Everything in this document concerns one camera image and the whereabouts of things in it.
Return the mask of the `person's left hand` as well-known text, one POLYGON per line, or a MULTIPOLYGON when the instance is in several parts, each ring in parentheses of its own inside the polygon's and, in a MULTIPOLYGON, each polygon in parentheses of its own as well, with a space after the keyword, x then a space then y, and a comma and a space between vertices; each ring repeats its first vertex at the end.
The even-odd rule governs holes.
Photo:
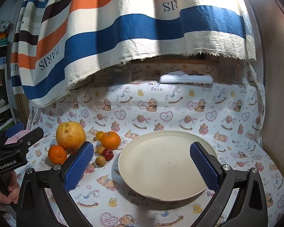
POLYGON ((10 171, 9 175, 9 194, 6 196, 0 192, 0 203, 10 204, 13 202, 14 204, 18 203, 20 185, 17 181, 17 175, 15 171, 10 171))

